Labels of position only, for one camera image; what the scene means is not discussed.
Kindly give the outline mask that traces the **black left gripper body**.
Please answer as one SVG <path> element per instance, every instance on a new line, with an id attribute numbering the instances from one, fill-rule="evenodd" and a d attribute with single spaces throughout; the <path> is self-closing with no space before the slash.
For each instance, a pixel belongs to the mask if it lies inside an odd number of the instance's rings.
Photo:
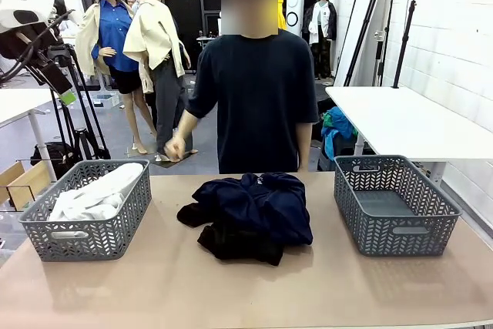
<path id="1" fill-rule="evenodd" d="M 49 87 L 58 95 L 64 95 L 72 90 L 71 82 L 53 61 L 47 61 L 46 64 L 39 66 L 38 70 Z"/>

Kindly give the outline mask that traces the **person's right hand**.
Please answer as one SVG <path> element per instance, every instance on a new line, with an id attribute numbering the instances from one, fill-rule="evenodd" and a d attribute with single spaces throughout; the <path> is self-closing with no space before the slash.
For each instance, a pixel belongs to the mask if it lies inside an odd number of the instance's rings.
<path id="1" fill-rule="evenodd" d="M 177 133 L 165 145 L 166 156 L 171 162 L 179 162 L 185 156 L 185 148 L 185 139 L 179 133 Z"/>

